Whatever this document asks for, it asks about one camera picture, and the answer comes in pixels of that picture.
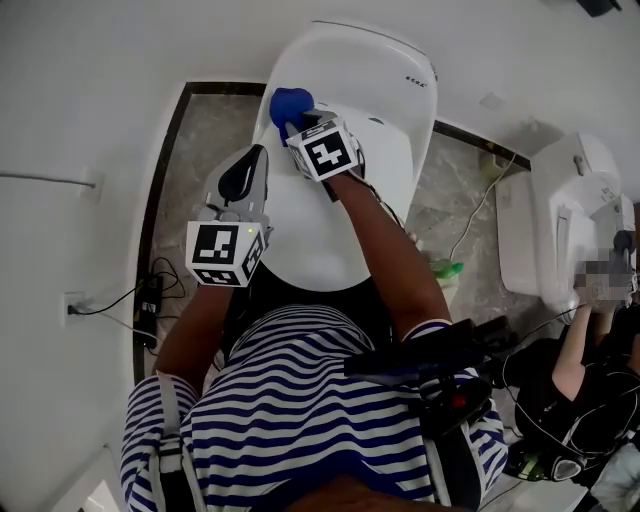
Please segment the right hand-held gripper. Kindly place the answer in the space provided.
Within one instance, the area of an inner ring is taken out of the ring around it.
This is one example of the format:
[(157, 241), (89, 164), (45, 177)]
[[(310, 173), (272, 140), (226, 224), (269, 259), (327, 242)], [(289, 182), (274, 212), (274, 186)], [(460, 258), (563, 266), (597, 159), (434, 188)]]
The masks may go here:
[(305, 177), (324, 181), (361, 166), (359, 143), (342, 117), (308, 112), (302, 120), (305, 129), (285, 123), (285, 143), (296, 169)]

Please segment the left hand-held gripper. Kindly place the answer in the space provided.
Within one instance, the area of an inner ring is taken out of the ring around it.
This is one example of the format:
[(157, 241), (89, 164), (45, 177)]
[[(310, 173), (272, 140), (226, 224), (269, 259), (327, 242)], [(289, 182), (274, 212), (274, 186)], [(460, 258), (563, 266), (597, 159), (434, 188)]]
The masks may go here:
[[(254, 144), (236, 151), (207, 178), (207, 204), (187, 224), (185, 266), (206, 286), (249, 285), (272, 231), (264, 213), (269, 157)], [(238, 207), (227, 207), (234, 203)]]

